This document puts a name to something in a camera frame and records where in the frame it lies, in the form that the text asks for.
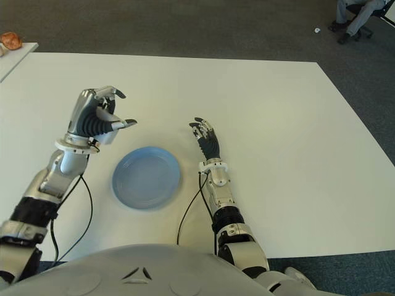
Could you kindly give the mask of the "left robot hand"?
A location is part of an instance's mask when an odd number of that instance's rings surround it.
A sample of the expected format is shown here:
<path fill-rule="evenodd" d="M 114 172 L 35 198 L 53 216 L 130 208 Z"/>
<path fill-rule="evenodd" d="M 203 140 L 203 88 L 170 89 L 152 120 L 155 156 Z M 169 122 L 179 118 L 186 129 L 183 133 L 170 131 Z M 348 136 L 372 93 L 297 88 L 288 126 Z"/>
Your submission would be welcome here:
<path fill-rule="evenodd" d="M 116 98 L 124 99 L 126 95 L 113 86 L 83 90 L 73 109 L 68 134 L 111 144 L 118 130 L 137 124 L 134 119 L 121 119 L 114 114 Z"/>

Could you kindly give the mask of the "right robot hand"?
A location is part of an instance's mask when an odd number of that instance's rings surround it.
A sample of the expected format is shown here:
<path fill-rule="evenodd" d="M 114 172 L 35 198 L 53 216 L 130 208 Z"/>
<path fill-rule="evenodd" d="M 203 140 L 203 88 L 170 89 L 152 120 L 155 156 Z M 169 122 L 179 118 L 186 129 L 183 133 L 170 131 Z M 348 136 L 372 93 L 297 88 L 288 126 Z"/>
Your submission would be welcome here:
<path fill-rule="evenodd" d="M 206 160 L 220 158 L 220 145 L 212 125 L 203 118 L 195 117 L 189 126 Z"/>

